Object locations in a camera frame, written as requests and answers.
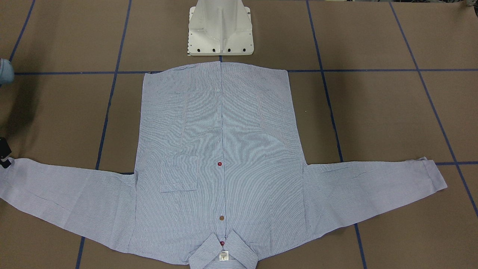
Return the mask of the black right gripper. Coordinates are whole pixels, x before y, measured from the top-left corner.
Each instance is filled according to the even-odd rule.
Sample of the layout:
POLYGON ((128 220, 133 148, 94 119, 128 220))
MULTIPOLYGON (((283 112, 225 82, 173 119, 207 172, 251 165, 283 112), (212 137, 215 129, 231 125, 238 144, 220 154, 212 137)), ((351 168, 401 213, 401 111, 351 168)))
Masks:
POLYGON ((12 150, 4 137, 0 138, 0 165, 3 168, 8 168, 11 165, 9 156, 12 150))

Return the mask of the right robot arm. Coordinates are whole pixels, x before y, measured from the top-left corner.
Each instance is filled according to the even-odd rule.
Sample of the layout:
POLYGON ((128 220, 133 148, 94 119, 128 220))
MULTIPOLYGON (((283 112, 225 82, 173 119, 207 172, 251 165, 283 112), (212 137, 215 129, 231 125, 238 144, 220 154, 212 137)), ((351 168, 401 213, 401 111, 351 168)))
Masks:
MULTIPOLYGON (((0 85, 10 84, 14 81, 14 69, 11 62, 7 59, 1 59, 0 66, 0 85)), ((6 138, 0 138, 0 164, 3 168, 8 168, 11 165, 9 156, 12 150, 7 143, 6 138)))

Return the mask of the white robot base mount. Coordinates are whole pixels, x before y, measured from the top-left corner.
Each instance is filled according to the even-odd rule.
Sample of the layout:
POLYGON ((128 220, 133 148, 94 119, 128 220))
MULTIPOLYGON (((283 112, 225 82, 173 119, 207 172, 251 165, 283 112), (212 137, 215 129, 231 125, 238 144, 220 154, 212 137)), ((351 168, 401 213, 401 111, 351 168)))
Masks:
POLYGON ((254 53, 251 9, 241 0, 199 0, 189 9, 188 56, 254 53))

